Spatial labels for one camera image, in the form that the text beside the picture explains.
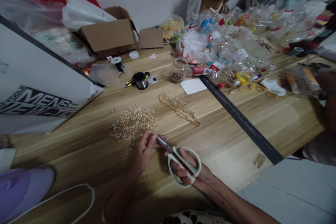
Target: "table surface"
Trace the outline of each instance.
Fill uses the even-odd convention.
[[[156,50],[158,58],[151,60],[149,56]],[[172,146],[196,151],[216,176],[234,191],[239,191],[272,164],[267,158],[260,168],[253,164],[257,155],[262,154],[261,150],[209,90],[185,95],[179,84],[171,82],[171,64],[175,56],[169,45],[162,49],[139,50],[137,59],[126,55],[123,61],[132,73],[149,71],[158,77],[158,83],[150,84],[146,90],[134,86],[124,88],[122,86],[131,75],[122,74],[120,86],[106,88],[52,133],[3,136],[17,148],[14,168],[54,167],[57,179],[47,197],[76,184],[89,183],[96,190],[96,199],[79,223],[99,223],[106,199],[123,181],[134,155],[122,143],[109,137],[109,126],[120,118],[126,107],[140,103],[155,110],[157,132],[167,135]],[[280,58],[279,64],[297,61]],[[313,61],[329,63],[319,57]],[[163,106],[158,98],[162,92],[187,103],[196,112],[201,126],[196,129]],[[257,90],[238,91],[228,98],[283,157],[324,129],[314,112],[315,106],[308,99],[290,95],[270,99]],[[90,191],[76,188],[38,207],[16,223],[70,223],[86,210],[90,201]],[[182,189],[173,182],[167,158],[163,152],[155,150],[136,186],[124,222],[160,223],[168,214],[206,207],[211,207],[210,202],[196,189]]]

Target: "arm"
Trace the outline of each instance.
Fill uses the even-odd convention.
[[[321,89],[325,92],[336,91],[335,72],[321,73],[316,77]],[[329,95],[325,102],[326,118],[329,129],[336,133],[336,94]]]
[[[138,141],[135,157],[125,181],[120,188],[114,192],[105,205],[103,214],[108,223],[119,223],[119,220],[125,213],[131,195],[134,192],[135,184],[148,165],[152,149],[161,147],[156,137],[157,133],[148,129],[142,134],[142,137]]]
[[[179,149],[180,155],[188,160],[194,167],[196,167],[195,159],[189,155],[182,148]],[[180,166],[172,162],[171,167],[174,173],[180,177],[184,184],[190,184],[191,181],[186,177],[187,171],[180,168]],[[240,224],[260,224],[279,222],[270,215],[252,205],[246,200],[239,197],[229,187],[227,187],[220,179],[218,179],[210,169],[202,163],[202,170],[196,178],[193,186],[204,193],[216,205],[221,208],[233,221]]]

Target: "black thread spool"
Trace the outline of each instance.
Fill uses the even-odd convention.
[[[117,68],[119,72],[123,72],[124,70],[121,68],[122,63],[121,63],[121,58],[120,57],[115,57],[111,59],[111,63],[113,63]]]
[[[133,81],[139,90],[144,90],[148,87],[148,82],[146,81],[146,74],[143,72],[138,72],[133,75]]]

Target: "metal ruler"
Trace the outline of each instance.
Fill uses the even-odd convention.
[[[254,125],[240,112],[240,110],[223,94],[215,84],[205,75],[199,77],[204,85],[209,89],[213,96],[222,104],[239,126],[246,132],[252,141],[266,155],[266,157],[276,165],[284,158],[283,156],[267,141],[267,139],[254,127]]]

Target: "scissor handle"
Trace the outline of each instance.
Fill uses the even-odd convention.
[[[176,184],[182,188],[188,188],[190,187],[194,181],[195,181],[195,178],[199,175],[199,173],[201,172],[201,169],[202,169],[202,162],[199,158],[199,156],[192,150],[192,149],[189,149],[189,148],[185,148],[183,147],[183,149],[191,152],[194,157],[196,158],[197,160],[197,168],[194,168],[187,160],[185,160],[183,157],[181,157],[181,155],[178,153],[178,149],[176,149],[176,147],[173,147],[173,151],[174,153],[179,157],[179,159],[181,159],[181,161],[193,172],[194,176],[191,176],[189,174],[189,172],[187,173],[187,177],[190,178],[191,180],[191,184],[190,185],[185,185],[183,184],[182,182],[180,182],[174,175],[173,171],[172,171],[172,167],[170,166],[170,162],[171,161],[174,161],[176,163],[179,164],[180,168],[181,169],[184,169],[183,165],[180,163],[180,161],[174,157],[173,154],[168,154],[168,167],[169,167],[169,172],[170,172],[170,175],[172,176],[173,180],[176,182]]]

